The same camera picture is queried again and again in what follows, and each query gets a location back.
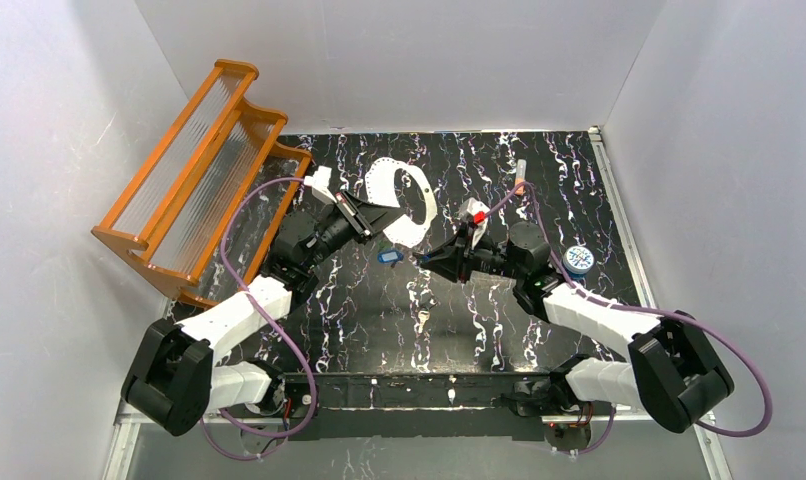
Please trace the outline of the blue key tag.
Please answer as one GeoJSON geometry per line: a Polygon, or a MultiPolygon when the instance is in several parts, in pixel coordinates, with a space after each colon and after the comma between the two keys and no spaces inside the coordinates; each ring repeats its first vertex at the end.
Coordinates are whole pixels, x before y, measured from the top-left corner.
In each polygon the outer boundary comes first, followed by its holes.
{"type": "Polygon", "coordinates": [[[377,254],[377,260],[384,265],[393,268],[397,263],[405,258],[404,254],[397,249],[388,249],[377,254]]]}

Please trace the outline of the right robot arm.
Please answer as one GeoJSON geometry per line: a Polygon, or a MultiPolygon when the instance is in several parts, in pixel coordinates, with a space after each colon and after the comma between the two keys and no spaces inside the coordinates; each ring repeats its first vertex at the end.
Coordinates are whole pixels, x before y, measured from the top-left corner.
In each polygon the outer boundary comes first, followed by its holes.
{"type": "Polygon", "coordinates": [[[581,333],[619,355],[603,361],[576,354],[546,379],[518,386],[509,400],[544,409],[606,402],[647,412],[664,429],[682,433],[728,398],[734,381],[705,333],[672,315],[636,312],[570,285],[550,259],[539,227],[520,222],[496,243],[462,224],[438,248],[415,254],[418,266],[453,282],[473,273],[513,280],[522,310],[581,333]]]}

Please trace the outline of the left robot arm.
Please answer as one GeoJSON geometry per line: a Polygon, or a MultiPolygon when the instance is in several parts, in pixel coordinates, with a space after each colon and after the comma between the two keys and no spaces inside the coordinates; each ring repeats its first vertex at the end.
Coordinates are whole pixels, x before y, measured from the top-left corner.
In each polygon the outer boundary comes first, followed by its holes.
{"type": "Polygon", "coordinates": [[[162,318],[145,331],[121,388],[122,399],[174,436],[205,413],[258,403],[272,373],[250,362],[222,364],[264,326],[288,316],[316,289],[316,267],[350,241],[364,244],[405,213],[398,200],[361,200],[337,192],[321,219],[284,216],[256,277],[245,288],[193,317],[162,318]]]}

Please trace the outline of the blue white round jar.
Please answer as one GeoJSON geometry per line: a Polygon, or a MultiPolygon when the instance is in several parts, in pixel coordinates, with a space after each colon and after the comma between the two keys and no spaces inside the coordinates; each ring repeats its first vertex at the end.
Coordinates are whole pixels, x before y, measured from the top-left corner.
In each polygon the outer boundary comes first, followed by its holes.
{"type": "Polygon", "coordinates": [[[595,264],[593,252],[581,245],[569,247],[562,256],[562,265],[572,279],[584,278],[595,264]]]}

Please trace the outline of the orange white marker pen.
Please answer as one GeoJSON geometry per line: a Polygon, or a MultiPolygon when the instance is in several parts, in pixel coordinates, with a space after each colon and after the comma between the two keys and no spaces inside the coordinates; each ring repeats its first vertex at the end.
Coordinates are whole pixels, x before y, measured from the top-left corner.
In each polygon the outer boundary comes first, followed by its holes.
{"type": "Polygon", "coordinates": [[[516,170],[515,170],[515,190],[514,194],[516,196],[521,196],[525,192],[525,181],[526,181],[526,170],[527,170],[527,162],[524,159],[518,159],[516,161],[516,170]]]}

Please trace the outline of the orange wooden shelf rack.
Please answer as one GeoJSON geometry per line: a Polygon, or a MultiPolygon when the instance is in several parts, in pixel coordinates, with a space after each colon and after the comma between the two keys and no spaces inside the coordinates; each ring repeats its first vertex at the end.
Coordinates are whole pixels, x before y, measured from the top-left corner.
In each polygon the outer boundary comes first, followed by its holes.
{"type": "Polygon", "coordinates": [[[207,308],[260,267],[311,154],[281,144],[279,110],[246,99],[259,71],[219,59],[91,233],[171,300],[207,308]]]}

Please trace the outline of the aluminium frame rail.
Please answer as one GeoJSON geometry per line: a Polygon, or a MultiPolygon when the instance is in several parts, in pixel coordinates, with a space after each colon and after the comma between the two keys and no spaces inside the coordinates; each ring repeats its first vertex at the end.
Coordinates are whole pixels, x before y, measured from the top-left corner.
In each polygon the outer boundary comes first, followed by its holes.
{"type": "Polygon", "coordinates": [[[283,446],[209,416],[174,437],[123,407],[107,479],[728,479],[718,437],[604,404],[524,417],[514,374],[323,374],[317,416],[283,446]]]}

